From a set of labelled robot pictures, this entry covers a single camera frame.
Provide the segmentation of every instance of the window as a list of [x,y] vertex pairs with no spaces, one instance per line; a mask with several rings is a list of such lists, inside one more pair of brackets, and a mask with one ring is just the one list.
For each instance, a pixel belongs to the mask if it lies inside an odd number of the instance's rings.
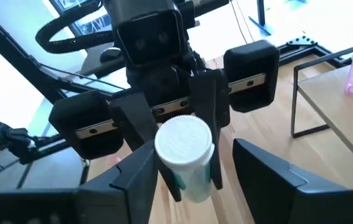
[[[62,15],[65,11],[73,7],[79,7],[79,5],[85,1],[89,0],[50,0],[50,3],[52,3],[59,15]],[[76,37],[99,31],[111,30],[111,19],[107,14],[106,9],[101,7],[96,12],[74,22],[74,24],[70,25],[70,29]]]

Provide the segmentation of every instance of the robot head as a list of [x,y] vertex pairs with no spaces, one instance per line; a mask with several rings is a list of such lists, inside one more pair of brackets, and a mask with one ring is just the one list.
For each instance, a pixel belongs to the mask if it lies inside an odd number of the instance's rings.
[[157,65],[185,51],[182,16],[173,0],[104,0],[103,4],[128,67]]

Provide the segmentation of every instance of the wooden floor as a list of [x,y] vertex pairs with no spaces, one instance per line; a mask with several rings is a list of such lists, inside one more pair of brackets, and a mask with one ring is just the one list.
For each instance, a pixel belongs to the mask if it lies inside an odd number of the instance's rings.
[[[234,138],[246,139],[303,169],[353,188],[353,153],[333,131],[327,130],[299,139],[292,139],[289,135],[293,67],[313,59],[315,56],[306,57],[280,68],[276,98],[270,106],[246,114],[231,112],[231,123],[223,128],[220,137],[224,189],[214,190],[211,199],[200,204],[187,200],[175,203],[159,175],[150,224],[254,223],[234,169]],[[217,58],[209,64],[221,67],[222,59]],[[332,67],[329,65],[320,64],[303,70],[300,78],[313,77],[330,69]],[[301,96],[298,98],[297,115],[298,130],[323,124]],[[122,159],[129,153],[127,145],[124,145],[117,155],[92,161],[89,179],[116,163],[117,156]]]

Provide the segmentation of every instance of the white cup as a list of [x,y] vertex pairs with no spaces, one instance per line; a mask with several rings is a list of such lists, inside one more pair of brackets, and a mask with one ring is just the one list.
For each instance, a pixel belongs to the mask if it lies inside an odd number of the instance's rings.
[[154,145],[160,160],[174,173],[183,196],[195,203],[209,198],[214,144],[204,121],[191,115],[176,116],[159,128]]

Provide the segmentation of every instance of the white wall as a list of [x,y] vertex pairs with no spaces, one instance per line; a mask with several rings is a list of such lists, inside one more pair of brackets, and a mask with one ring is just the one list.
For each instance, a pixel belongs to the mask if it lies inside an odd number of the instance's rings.
[[0,54],[0,121],[26,128],[44,97]]
[[[237,17],[242,19],[241,12],[236,7],[235,10]],[[200,21],[200,26],[188,30],[189,42],[193,50],[204,59],[217,58],[228,49],[245,45],[231,4],[197,17],[196,20]]]
[[[39,62],[62,70],[77,72],[86,55],[81,52],[50,54],[35,41],[37,31],[58,16],[55,10],[53,8],[50,10],[48,6],[51,6],[49,0],[0,0],[0,25]],[[54,37],[54,40],[70,37],[72,33],[69,29],[68,31],[62,30]]]

